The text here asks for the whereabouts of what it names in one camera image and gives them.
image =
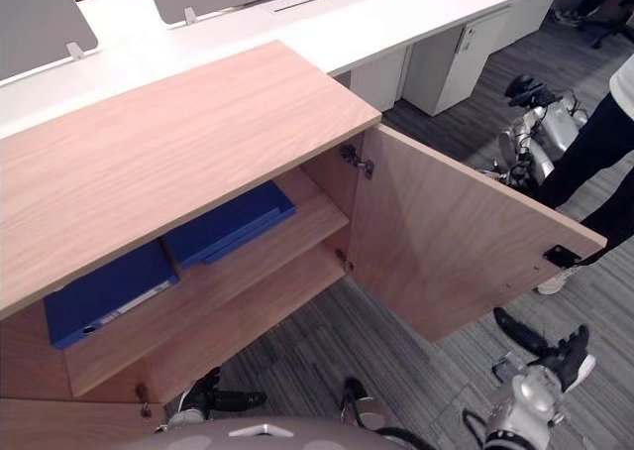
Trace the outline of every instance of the office chair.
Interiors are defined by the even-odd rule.
[[[619,6],[627,9],[626,14],[617,21],[584,21],[580,25],[580,29],[584,30],[585,27],[599,28],[603,32],[598,34],[592,43],[590,44],[593,49],[600,49],[603,40],[609,36],[616,36],[618,34],[626,37],[632,44],[634,44],[634,28],[628,25],[628,21],[634,15],[634,0],[622,0]]]

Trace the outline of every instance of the wood grain surface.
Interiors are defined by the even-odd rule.
[[[41,300],[0,322],[0,396],[71,399],[63,354],[51,346]]]
[[[0,397],[136,403],[137,384],[156,402],[146,362],[140,359],[81,397],[70,392],[63,352],[51,346],[40,300],[0,322]]]
[[[2,140],[0,318],[379,117],[271,43]]]
[[[360,177],[354,277],[436,340],[559,269],[561,244],[582,257],[605,239],[562,214],[380,125],[364,133],[372,180]]]
[[[344,274],[320,244],[191,323],[147,357],[159,400],[173,399]]]
[[[301,169],[275,182],[294,202],[294,215],[218,262],[184,271],[171,289],[64,350],[74,395],[87,393],[349,222]]]
[[[132,403],[55,402],[0,399],[3,450],[96,448],[152,435],[163,410],[152,404],[152,418],[141,418]]]

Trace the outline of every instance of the blue folder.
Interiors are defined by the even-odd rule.
[[[266,182],[163,236],[184,268],[214,262],[280,223],[295,206],[274,182]]]
[[[51,344],[66,348],[177,281],[160,241],[149,242],[45,297]]]

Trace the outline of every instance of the cabinet door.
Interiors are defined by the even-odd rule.
[[[353,276],[425,338],[446,336],[552,277],[543,254],[605,239],[383,125],[366,131],[349,259]]]

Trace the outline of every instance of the gray carpet tile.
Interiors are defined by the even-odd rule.
[[[485,166],[496,156],[495,135],[519,114],[502,97],[516,74],[533,73],[554,89],[572,88],[591,111],[607,92],[609,76],[633,52],[618,38],[594,51],[586,35],[547,22],[540,32],[491,56],[470,99],[434,118],[401,100],[385,121],[471,166]],[[598,174],[562,211],[585,217],[632,165],[634,155]],[[575,275],[559,294],[526,293],[508,305],[549,339],[582,323],[591,330],[589,349],[598,366],[569,394],[571,418],[553,430],[553,449],[634,448],[633,264],[630,240]],[[522,354],[491,316],[428,343],[344,279],[225,363],[221,388],[267,392],[266,405],[249,415],[335,419],[342,382],[355,375],[389,406],[394,423],[440,449],[475,449],[460,415],[463,408],[489,411],[497,387],[490,366],[508,350]]]

